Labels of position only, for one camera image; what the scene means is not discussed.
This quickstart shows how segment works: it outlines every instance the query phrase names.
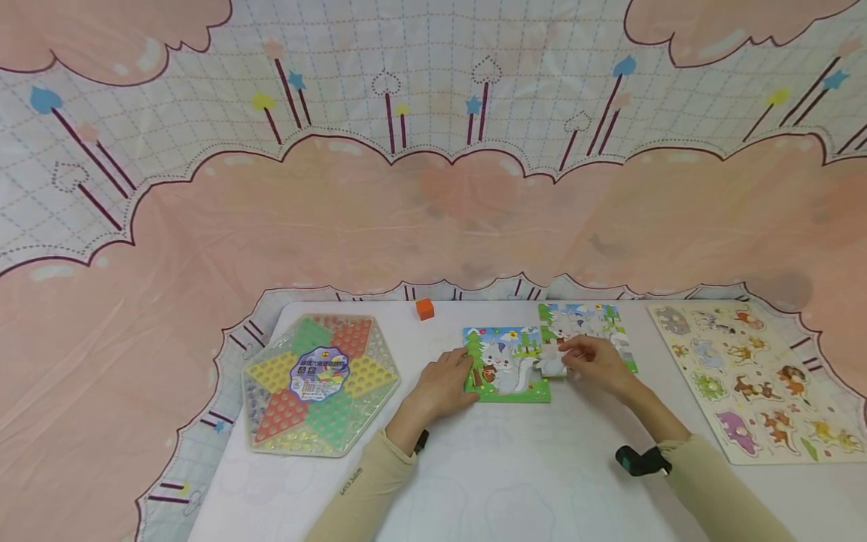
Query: beige sleeve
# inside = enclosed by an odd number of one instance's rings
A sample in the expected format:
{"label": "beige sleeve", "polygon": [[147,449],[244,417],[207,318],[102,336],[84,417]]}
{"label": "beige sleeve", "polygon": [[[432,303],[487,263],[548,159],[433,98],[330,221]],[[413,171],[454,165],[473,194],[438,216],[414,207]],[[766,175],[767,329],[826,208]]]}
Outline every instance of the beige sleeve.
{"label": "beige sleeve", "polygon": [[712,542],[792,542],[786,526],[744,485],[704,437],[664,441],[668,485]]}
{"label": "beige sleeve", "polygon": [[407,482],[416,455],[407,457],[385,436],[376,433],[364,447],[358,465],[325,507],[308,533],[307,542],[370,542],[395,495]]}

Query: right hand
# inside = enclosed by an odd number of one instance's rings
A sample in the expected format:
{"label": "right hand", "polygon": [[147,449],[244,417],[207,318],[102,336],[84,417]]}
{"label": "right hand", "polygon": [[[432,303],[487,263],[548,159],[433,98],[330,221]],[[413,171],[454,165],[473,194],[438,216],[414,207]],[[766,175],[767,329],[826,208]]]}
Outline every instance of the right hand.
{"label": "right hand", "polygon": [[642,381],[629,372],[614,345],[605,339],[579,335],[560,345],[563,365],[579,373],[599,388],[624,402],[644,388]]}

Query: table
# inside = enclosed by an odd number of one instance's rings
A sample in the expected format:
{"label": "table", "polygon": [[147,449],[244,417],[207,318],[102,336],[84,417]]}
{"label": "table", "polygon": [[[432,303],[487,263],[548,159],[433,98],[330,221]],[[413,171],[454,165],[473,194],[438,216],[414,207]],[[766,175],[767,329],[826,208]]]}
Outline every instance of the table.
{"label": "table", "polygon": [[[639,377],[694,432],[716,440],[645,308],[620,310]],[[347,456],[283,458],[250,452],[234,431],[190,540],[301,540],[348,477],[362,446],[383,427],[425,364],[460,346],[472,326],[538,320],[535,302],[439,302],[420,322],[406,302],[288,305],[274,337],[308,312],[377,318],[401,371],[401,386]],[[430,427],[416,475],[399,496],[381,542],[705,540],[662,475],[631,478],[614,452],[653,442],[632,414],[593,389],[551,382],[545,405],[476,404]],[[733,467],[801,540],[860,539],[867,532],[867,465]]]}

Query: pink tent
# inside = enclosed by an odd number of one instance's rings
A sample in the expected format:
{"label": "pink tent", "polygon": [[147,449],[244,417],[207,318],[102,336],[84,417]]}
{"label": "pink tent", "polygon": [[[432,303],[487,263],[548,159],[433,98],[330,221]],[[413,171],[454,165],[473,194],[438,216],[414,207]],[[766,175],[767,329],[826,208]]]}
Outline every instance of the pink tent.
{"label": "pink tent", "polygon": [[292,301],[749,297],[867,393],[865,19],[0,0],[0,539],[186,539]]}

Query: black wrist strap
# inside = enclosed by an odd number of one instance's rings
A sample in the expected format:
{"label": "black wrist strap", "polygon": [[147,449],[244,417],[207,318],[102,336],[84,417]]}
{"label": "black wrist strap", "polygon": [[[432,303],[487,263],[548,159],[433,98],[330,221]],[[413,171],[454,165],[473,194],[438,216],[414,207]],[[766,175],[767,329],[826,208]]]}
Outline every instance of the black wrist strap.
{"label": "black wrist strap", "polygon": [[415,443],[415,448],[413,451],[416,455],[421,453],[421,450],[425,449],[425,444],[427,444],[427,437],[430,436],[427,429],[421,432],[421,436],[419,437],[419,441]]}
{"label": "black wrist strap", "polygon": [[664,470],[665,474],[671,474],[671,463],[662,457],[662,452],[656,446],[641,455],[632,447],[623,446],[617,450],[614,457],[620,466],[633,476],[644,476],[661,470]]}

